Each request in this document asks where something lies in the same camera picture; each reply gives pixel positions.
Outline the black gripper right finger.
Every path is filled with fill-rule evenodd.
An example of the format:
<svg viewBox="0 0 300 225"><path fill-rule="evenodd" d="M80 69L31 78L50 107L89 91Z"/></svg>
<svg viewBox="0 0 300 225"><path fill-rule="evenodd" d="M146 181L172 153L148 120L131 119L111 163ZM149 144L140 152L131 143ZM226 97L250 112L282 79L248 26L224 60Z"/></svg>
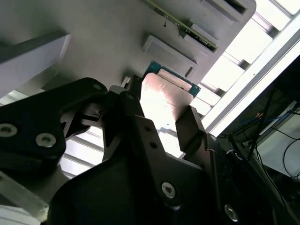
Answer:
<svg viewBox="0 0 300 225"><path fill-rule="evenodd" d="M291 215L238 147L224 151L205 132L195 108L189 106L176 121L184 160L204 172L203 219L212 225L289 225Z"/></svg>

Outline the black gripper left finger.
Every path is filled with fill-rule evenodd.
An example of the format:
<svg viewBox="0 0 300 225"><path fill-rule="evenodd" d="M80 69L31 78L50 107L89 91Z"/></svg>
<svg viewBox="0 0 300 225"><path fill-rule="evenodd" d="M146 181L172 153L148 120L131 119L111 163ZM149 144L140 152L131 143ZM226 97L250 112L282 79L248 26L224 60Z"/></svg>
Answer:
<svg viewBox="0 0 300 225"><path fill-rule="evenodd" d="M2 106L0 125L0 169L24 184L53 174L66 141L90 127L103 129L105 161L132 159L154 186L167 158L136 94L117 94L92 78Z"/></svg>

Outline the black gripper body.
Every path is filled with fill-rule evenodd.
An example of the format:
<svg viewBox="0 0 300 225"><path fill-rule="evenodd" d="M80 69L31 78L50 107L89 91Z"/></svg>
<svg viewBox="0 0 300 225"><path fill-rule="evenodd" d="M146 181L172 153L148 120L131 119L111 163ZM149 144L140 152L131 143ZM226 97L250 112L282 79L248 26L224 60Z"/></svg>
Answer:
<svg viewBox="0 0 300 225"><path fill-rule="evenodd" d="M210 209L198 166L167 156L153 185L128 157L104 161L65 183L50 203L50 225L203 225Z"/></svg>

